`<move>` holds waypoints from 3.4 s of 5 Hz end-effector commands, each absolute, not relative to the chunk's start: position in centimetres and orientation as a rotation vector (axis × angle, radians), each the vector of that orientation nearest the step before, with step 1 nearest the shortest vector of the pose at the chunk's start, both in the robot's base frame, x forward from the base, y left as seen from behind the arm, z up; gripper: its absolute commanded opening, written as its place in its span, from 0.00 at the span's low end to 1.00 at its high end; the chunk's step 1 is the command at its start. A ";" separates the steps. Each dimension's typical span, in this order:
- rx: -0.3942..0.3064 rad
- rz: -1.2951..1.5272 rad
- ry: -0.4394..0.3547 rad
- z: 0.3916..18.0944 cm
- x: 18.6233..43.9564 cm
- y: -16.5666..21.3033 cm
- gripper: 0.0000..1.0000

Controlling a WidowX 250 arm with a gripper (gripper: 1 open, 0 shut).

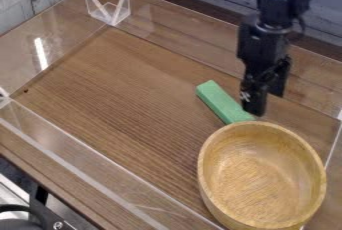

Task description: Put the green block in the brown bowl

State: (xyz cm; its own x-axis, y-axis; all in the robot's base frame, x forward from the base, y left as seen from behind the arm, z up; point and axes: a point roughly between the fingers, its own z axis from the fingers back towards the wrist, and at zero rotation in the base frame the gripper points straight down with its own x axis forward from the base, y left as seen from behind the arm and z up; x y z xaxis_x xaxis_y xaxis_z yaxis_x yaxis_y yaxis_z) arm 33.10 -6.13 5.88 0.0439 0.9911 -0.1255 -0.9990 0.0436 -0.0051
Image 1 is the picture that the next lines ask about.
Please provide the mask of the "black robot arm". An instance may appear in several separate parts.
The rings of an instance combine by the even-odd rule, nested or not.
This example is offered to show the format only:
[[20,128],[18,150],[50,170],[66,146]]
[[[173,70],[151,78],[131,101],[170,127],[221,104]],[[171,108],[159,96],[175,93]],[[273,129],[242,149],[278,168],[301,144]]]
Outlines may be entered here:
[[237,57],[245,64],[241,82],[244,110],[264,116],[270,94],[282,97],[293,59],[289,55],[290,33],[294,22],[306,29],[304,14],[310,0],[257,0],[256,14],[240,25]]

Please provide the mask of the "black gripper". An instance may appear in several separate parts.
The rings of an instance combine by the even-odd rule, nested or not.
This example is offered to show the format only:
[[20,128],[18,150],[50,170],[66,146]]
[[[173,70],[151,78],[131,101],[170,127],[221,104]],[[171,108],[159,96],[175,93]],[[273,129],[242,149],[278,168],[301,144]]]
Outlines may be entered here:
[[258,117],[266,112],[268,95],[282,97],[285,93],[292,68],[288,48],[284,34],[261,30],[252,23],[241,24],[237,57],[245,64],[242,107]]

